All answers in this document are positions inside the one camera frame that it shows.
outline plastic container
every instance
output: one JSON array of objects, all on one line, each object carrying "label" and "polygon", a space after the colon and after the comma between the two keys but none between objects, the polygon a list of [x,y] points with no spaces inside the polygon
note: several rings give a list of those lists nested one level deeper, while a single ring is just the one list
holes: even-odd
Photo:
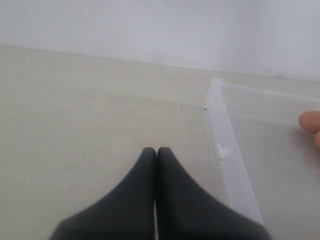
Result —
[{"label": "plastic container", "polygon": [[320,150],[299,127],[320,100],[214,78],[205,122],[226,204],[264,224],[275,239],[320,236]]}]

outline beige surface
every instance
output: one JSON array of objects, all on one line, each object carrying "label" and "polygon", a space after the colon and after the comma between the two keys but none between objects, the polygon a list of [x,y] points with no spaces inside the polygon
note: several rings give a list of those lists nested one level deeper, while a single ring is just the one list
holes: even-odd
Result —
[{"label": "beige surface", "polygon": [[212,73],[0,48],[0,232],[43,240],[169,146],[216,194],[203,119]]}]

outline clear plastic box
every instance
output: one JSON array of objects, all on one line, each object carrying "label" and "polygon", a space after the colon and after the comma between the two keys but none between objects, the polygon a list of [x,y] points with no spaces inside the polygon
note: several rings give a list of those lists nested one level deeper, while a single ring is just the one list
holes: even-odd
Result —
[{"label": "clear plastic box", "polygon": [[320,150],[298,118],[320,100],[214,78],[205,108],[225,203],[275,239],[319,239]]}]

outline white wall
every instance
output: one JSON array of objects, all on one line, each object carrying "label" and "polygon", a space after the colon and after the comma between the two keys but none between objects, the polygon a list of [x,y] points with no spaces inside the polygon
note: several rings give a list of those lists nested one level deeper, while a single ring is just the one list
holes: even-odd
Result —
[{"label": "white wall", "polygon": [[0,44],[320,82],[320,1],[0,0]]}]

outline white table surface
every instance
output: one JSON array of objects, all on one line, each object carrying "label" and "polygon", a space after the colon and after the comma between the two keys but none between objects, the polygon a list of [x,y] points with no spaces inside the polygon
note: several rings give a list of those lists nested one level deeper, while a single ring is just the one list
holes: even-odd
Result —
[{"label": "white table surface", "polygon": [[0,233],[43,240],[128,172],[143,147],[173,149],[213,196],[203,105],[211,78],[319,97],[316,83],[0,46]]}]

